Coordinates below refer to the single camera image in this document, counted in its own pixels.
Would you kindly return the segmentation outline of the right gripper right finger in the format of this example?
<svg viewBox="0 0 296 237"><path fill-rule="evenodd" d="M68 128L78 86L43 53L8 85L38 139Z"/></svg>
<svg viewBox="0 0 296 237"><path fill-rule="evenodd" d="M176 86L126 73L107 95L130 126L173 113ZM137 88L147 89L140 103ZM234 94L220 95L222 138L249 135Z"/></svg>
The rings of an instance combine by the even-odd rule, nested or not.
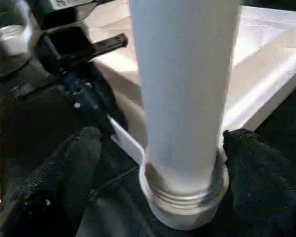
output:
<svg viewBox="0 0 296 237"><path fill-rule="evenodd" d="M296 237L296 134L223 133L229 172L218 237Z"/></svg>

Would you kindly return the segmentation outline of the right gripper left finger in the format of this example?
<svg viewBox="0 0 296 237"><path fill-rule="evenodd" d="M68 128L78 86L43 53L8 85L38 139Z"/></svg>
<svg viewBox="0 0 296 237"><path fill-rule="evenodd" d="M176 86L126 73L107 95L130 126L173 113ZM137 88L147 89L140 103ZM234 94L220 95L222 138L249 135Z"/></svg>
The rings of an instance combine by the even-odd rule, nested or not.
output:
<svg viewBox="0 0 296 237"><path fill-rule="evenodd" d="M0 237L74 237L88 203L102 135L85 127L67 138L0 203Z"/></svg>

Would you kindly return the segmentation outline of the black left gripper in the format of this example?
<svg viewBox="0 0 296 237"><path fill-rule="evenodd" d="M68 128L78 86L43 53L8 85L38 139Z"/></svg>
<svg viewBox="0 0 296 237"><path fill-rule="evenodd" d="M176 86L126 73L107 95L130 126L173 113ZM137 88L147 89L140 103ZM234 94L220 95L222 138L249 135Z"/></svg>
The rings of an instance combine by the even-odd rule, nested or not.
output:
<svg viewBox="0 0 296 237"><path fill-rule="evenodd" d="M97 68L72 70L128 45L125 33L92 43L82 27L76 25L105 3L105 0L34 0L32 13L42 31L35 46L37 59L47 72L60 74L60 83L74 106L108 137L116 134L109 118L122 128L129 128L113 89Z"/></svg>

